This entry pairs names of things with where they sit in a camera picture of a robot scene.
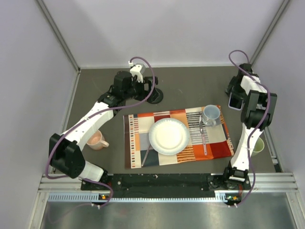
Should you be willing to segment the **pink handled knife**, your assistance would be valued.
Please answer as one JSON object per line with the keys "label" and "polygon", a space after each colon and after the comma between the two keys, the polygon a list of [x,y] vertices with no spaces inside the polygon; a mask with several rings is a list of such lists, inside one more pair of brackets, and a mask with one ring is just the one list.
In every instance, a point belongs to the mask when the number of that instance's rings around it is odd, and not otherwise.
{"label": "pink handled knife", "polygon": [[148,148],[147,148],[147,150],[146,150],[146,153],[145,153],[145,155],[144,155],[143,161],[142,161],[142,163],[141,163],[141,166],[142,166],[142,167],[144,166],[144,164],[145,164],[145,162],[146,162],[146,159],[147,159],[147,156],[148,156],[148,154],[149,154],[150,148],[151,148],[151,144],[149,144],[149,146],[148,146]]}

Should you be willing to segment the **colourful patterned placemat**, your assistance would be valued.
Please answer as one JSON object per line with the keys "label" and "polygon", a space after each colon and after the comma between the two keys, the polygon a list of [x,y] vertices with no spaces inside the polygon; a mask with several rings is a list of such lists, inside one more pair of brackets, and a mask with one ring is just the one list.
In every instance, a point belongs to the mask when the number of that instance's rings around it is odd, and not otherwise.
{"label": "colourful patterned placemat", "polygon": [[175,165],[234,155],[222,114],[205,125],[204,107],[125,115],[125,168]]}

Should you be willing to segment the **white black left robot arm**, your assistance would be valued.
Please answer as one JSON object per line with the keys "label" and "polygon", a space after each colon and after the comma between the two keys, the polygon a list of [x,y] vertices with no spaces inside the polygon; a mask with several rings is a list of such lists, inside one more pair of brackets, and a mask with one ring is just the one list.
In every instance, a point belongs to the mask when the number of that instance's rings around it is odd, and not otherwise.
{"label": "white black left robot arm", "polygon": [[64,177],[91,180],[97,189],[105,188],[108,184],[106,171],[86,161],[82,150],[102,125],[127,108],[127,100],[135,99],[137,104],[152,103],[157,83],[155,75],[143,77],[134,70],[117,72],[113,85],[84,117],[62,134],[50,137],[47,165],[62,172]]}

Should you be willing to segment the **pink handled fork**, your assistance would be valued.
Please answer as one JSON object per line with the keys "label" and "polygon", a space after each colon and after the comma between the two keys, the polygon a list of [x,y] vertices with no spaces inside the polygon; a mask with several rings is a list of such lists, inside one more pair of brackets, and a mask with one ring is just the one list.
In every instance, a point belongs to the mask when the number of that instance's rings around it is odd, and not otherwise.
{"label": "pink handled fork", "polygon": [[206,156],[206,155],[208,155],[208,153],[207,153],[206,141],[205,141],[205,136],[204,136],[204,131],[203,131],[202,116],[200,116],[200,118],[199,118],[199,128],[200,128],[200,133],[201,133],[201,137],[202,137],[204,155]]}

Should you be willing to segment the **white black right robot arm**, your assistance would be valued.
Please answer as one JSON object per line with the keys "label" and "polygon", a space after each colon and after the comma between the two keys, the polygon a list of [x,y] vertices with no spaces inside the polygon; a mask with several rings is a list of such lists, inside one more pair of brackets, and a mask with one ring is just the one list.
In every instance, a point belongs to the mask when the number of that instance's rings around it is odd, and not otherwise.
{"label": "white black right robot arm", "polygon": [[238,74],[231,79],[225,93],[229,96],[228,107],[242,111],[239,144],[222,177],[223,185],[232,189],[243,185],[248,178],[249,159],[260,135],[271,124],[277,94],[269,93],[261,85],[249,63],[239,65]]}

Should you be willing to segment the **white ceramic plate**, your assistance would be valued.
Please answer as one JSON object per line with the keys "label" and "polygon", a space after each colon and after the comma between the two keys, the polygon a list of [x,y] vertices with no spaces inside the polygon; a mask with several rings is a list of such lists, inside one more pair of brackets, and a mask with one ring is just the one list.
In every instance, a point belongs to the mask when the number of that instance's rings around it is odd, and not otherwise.
{"label": "white ceramic plate", "polygon": [[165,156],[182,152],[188,146],[189,140],[189,129],[184,123],[174,118],[161,119],[149,130],[151,147]]}

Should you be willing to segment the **phone with lilac case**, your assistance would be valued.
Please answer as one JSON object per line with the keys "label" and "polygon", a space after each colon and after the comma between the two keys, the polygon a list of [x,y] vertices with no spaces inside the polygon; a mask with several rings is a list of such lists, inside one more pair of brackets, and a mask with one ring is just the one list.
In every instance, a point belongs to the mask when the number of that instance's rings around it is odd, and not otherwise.
{"label": "phone with lilac case", "polygon": [[230,93],[228,107],[230,109],[241,111],[243,108],[243,99],[239,98],[233,93]]}

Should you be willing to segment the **blue grey mug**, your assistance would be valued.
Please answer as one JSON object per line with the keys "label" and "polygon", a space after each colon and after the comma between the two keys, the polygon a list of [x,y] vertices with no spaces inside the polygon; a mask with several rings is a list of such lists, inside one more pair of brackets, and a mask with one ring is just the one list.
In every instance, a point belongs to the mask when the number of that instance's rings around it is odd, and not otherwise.
{"label": "blue grey mug", "polygon": [[220,109],[216,105],[207,105],[202,112],[202,119],[205,126],[216,126],[219,123]]}

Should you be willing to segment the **black phone stand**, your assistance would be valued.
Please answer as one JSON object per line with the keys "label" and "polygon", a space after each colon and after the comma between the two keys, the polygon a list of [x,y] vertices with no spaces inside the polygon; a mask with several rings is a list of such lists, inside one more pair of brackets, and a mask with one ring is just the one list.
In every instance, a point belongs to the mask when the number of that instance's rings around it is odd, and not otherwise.
{"label": "black phone stand", "polygon": [[[150,97],[148,97],[146,100],[146,102],[150,104],[158,104],[163,100],[162,90],[156,87],[158,85],[158,82],[159,82],[158,77],[155,77],[154,89]],[[144,77],[144,97],[147,97],[147,95],[150,93],[152,86],[153,86],[153,77],[152,76]]]}

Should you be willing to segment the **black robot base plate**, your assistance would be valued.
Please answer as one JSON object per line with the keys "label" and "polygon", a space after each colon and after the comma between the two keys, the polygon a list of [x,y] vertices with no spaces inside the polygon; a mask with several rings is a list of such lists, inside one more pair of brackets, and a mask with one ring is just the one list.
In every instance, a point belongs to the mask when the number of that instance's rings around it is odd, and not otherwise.
{"label": "black robot base plate", "polygon": [[249,178],[245,181],[227,179],[224,175],[208,173],[197,174],[108,174],[99,180],[109,185],[115,193],[119,192],[156,192],[157,190],[188,190],[202,189],[210,191],[215,189],[247,190],[250,188]]}

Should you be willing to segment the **green mug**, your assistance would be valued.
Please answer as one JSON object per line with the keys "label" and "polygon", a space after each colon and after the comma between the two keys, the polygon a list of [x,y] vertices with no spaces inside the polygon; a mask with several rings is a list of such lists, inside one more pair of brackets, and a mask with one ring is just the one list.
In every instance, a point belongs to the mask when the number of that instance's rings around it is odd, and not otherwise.
{"label": "green mug", "polygon": [[258,138],[253,148],[251,156],[255,156],[264,150],[265,144],[262,138]]}

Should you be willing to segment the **pink ceramic mug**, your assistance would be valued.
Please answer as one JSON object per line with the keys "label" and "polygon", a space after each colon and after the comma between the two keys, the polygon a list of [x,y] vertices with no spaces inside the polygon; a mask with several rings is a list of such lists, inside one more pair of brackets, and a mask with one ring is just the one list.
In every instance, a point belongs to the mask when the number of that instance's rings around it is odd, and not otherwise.
{"label": "pink ceramic mug", "polygon": [[109,143],[106,142],[104,136],[98,130],[95,132],[90,139],[86,143],[91,149],[93,150],[101,150],[103,148],[107,148],[109,146]]}

